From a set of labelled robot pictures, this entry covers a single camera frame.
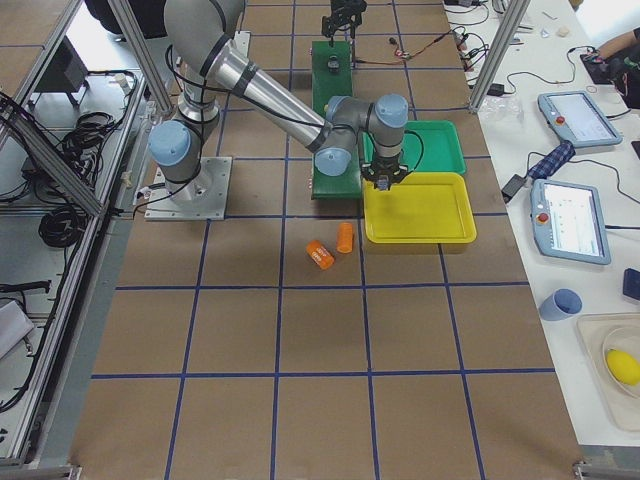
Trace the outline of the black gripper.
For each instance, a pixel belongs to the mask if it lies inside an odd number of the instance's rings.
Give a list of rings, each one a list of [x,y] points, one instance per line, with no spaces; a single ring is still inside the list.
[[[360,166],[362,178],[372,188],[376,187],[376,180],[381,175],[387,175],[391,185],[401,183],[408,176],[408,167],[399,163],[399,157],[381,157],[375,155],[370,163]]]
[[[367,9],[365,0],[331,0],[331,13],[323,16],[321,33],[334,45],[334,35],[338,31],[348,31],[351,40],[356,38],[356,29],[362,24],[362,14]]]

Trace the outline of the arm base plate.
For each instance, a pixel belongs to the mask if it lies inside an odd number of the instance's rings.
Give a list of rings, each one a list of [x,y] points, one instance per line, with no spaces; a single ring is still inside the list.
[[[157,167],[154,180],[161,183],[161,187],[151,192],[144,218],[147,221],[223,220],[231,168],[229,156],[203,157],[194,180],[183,189],[172,183],[167,189],[165,176]]]
[[[251,33],[249,31],[236,31],[234,35],[234,42],[239,51],[244,56],[248,55],[249,46],[251,40]]]

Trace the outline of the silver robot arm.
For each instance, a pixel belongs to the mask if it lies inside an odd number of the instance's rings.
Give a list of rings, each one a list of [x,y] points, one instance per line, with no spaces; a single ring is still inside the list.
[[[180,113],[202,115],[207,93],[229,93],[254,106],[312,155],[312,177],[388,191],[411,169],[403,163],[408,102],[399,94],[375,101],[337,95],[324,114],[315,112],[241,52],[233,38],[242,1],[168,1],[164,25],[186,62]]]

